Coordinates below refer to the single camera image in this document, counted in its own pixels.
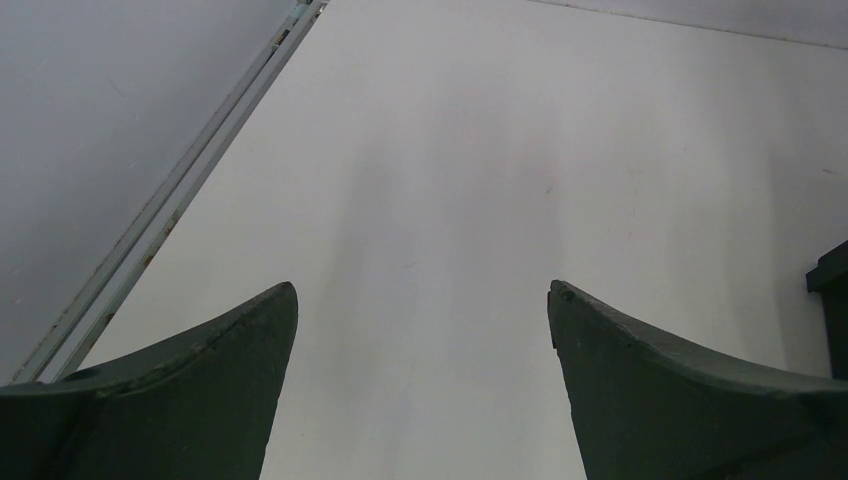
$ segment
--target gray wall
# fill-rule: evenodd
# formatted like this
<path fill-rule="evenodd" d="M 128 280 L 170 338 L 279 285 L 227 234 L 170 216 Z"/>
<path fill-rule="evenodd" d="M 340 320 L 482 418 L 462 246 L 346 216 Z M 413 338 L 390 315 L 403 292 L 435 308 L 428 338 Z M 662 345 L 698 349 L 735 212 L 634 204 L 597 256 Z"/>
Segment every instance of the gray wall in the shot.
<path fill-rule="evenodd" d="M 848 48 L 846 0 L 537 0 L 722 31 Z"/>
<path fill-rule="evenodd" d="M 0 378 L 25 360 L 295 0 L 0 6 Z"/>

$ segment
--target ceiling track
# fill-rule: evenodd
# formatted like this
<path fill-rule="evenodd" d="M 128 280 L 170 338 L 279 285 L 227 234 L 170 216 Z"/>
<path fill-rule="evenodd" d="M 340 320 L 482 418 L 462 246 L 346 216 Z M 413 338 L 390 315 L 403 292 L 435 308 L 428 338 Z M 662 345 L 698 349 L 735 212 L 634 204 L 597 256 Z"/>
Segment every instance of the ceiling track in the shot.
<path fill-rule="evenodd" d="M 11 383 L 74 372 L 329 0 L 301 1 Z"/>

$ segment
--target scuff mark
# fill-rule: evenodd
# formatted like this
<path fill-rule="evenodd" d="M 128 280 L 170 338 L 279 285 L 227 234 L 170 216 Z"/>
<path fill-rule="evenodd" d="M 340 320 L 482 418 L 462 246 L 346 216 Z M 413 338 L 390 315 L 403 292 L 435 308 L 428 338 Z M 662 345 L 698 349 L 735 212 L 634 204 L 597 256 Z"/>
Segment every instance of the scuff mark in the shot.
<path fill-rule="evenodd" d="M 107 78 L 106 81 L 109 82 L 109 85 L 112 85 L 112 88 L 115 89 L 115 93 L 117 93 L 119 97 L 127 98 L 127 96 L 124 95 L 124 92 L 122 92 L 121 89 L 118 88 L 117 85 L 115 85 L 115 82 L 113 82 L 111 78 Z"/>

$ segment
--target white wall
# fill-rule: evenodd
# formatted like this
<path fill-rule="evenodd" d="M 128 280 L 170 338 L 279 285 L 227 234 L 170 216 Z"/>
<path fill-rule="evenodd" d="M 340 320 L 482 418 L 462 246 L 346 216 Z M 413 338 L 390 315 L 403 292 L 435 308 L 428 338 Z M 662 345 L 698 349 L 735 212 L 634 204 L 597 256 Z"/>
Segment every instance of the white wall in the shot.
<path fill-rule="evenodd" d="M 844 0 L 535 0 L 768 38 L 848 48 Z"/>
<path fill-rule="evenodd" d="M 0 379 L 24 361 L 295 0 L 0 7 Z"/>
<path fill-rule="evenodd" d="M 526 0 L 334 0 L 85 364 L 290 280 L 263 478 L 579 479 L 553 278 L 828 373 L 804 273 L 848 238 L 846 78 Z"/>

